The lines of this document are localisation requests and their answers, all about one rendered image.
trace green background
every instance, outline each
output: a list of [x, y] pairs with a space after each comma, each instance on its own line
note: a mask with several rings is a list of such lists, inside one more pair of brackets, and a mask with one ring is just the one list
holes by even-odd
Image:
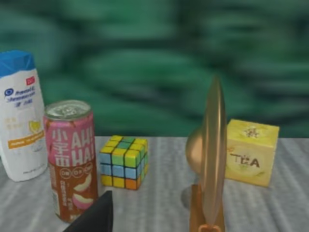
[[35, 56], [46, 104], [97, 135], [186, 136], [213, 75], [228, 118], [309, 132], [308, 0], [0, 0], [0, 50]]

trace white bottle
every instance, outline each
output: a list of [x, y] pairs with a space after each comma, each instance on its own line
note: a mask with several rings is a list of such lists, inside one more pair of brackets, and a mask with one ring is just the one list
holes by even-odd
[[29, 180], [47, 168], [43, 114], [32, 54], [0, 53], [0, 156], [13, 181]]

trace can top rim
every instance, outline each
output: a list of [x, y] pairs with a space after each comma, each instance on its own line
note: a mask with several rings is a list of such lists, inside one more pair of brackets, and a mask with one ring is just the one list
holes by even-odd
[[[79, 112], [65, 114], [64, 110], [78, 109]], [[45, 117], [51, 120], [71, 121], [83, 118], [91, 112], [91, 106], [80, 100], [57, 101], [45, 107]]]

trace blue square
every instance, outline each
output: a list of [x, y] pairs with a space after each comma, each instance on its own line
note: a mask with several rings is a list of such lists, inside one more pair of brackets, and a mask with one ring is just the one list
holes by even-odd
[[124, 168], [123, 166], [113, 166], [112, 167], [112, 175], [113, 176], [117, 176], [117, 177], [124, 177], [125, 173], [124, 173]]
[[140, 168], [140, 164], [137, 166], [137, 176], [140, 176], [140, 172], [141, 172], [141, 168]]
[[126, 171], [126, 178], [137, 179], [135, 168], [126, 168], [125, 171]]
[[101, 166], [101, 173], [103, 175], [112, 175], [112, 167], [108, 164], [100, 164]]
[[99, 153], [98, 158], [100, 160], [100, 163], [106, 163], [111, 164], [111, 155], [108, 153]]
[[144, 170], [144, 167], [145, 167], [145, 158], [143, 158], [140, 162], [141, 164], [141, 169]]

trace can lid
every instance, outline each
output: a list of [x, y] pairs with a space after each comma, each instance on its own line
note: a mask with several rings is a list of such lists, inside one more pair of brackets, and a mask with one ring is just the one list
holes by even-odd
[[12, 75], [18, 71], [35, 69], [33, 55], [23, 51], [9, 51], [0, 53], [0, 78]]
[[88, 103], [79, 100], [57, 101], [45, 108], [45, 116], [51, 120], [80, 119], [91, 112]]

